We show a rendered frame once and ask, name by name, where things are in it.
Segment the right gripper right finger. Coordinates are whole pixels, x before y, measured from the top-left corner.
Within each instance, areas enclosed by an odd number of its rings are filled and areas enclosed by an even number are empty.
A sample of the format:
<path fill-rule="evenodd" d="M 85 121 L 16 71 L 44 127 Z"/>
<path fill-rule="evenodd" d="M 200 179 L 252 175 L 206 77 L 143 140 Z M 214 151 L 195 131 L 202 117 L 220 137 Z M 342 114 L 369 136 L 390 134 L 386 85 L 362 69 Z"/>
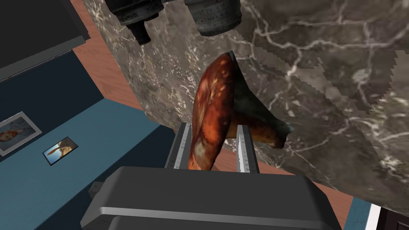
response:
<path fill-rule="evenodd" d="M 250 129 L 246 125 L 237 126 L 236 159 L 238 172 L 260 173 Z"/>

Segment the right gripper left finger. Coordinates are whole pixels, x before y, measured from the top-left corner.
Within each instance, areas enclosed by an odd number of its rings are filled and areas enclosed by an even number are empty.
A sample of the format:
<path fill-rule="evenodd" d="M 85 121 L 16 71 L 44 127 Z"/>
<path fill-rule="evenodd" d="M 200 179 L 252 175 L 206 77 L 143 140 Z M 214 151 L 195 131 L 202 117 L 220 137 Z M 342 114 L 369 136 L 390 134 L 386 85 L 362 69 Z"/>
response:
<path fill-rule="evenodd" d="M 189 155 L 192 143 L 190 123 L 181 123 L 178 127 L 170 149 L 165 168 L 188 169 Z"/>

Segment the grey framed picture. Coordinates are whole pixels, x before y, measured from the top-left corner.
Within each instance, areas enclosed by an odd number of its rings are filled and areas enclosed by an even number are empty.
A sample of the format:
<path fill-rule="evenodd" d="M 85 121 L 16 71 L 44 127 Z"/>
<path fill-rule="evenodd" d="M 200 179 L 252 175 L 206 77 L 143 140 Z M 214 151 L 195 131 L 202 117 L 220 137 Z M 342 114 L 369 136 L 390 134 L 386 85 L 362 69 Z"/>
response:
<path fill-rule="evenodd" d="M 5 119 L 0 122 L 0 155 L 5 156 L 41 133 L 22 111 Z"/>

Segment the brown crusty bread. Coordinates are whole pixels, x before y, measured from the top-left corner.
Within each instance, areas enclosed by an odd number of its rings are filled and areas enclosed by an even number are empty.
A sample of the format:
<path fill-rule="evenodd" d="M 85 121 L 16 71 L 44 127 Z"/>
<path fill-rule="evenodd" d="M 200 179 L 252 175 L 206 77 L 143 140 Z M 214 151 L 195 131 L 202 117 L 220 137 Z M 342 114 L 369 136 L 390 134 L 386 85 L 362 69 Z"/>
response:
<path fill-rule="evenodd" d="M 233 51 L 216 58 L 203 73 L 193 105 L 188 168 L 210 170 L 226 139 L 236 139 L 239 125 L 254 141 L 282 149 L 293 128 L 276 118 L 252 93 Z"/>

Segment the black framed picture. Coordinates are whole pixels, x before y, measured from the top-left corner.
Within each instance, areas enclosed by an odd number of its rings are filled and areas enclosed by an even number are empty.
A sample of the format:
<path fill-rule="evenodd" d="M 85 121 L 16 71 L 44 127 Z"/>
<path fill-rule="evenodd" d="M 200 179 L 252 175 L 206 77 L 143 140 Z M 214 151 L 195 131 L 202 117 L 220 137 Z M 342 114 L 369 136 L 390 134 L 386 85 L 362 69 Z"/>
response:
<path fill-rule="evenodd" d="M 78 148 L 78 145 L 75 144 L 69 137 L 65 137 L 60 142 L 44 151 L 42 155 L 44 155 L 45 159 L 51 166 L 76 148 Z"/>

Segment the grey round can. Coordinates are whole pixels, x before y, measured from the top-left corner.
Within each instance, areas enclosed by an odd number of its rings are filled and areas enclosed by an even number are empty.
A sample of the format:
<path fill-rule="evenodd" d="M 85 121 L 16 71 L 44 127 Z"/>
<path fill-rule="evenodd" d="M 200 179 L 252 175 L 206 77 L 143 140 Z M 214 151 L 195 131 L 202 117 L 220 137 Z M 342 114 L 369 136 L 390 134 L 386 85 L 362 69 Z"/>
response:
<path fill-rule="evenodd" d="M 242 21 L 240 0 L 184 0 L 200 35 L 216 36 Z"/>

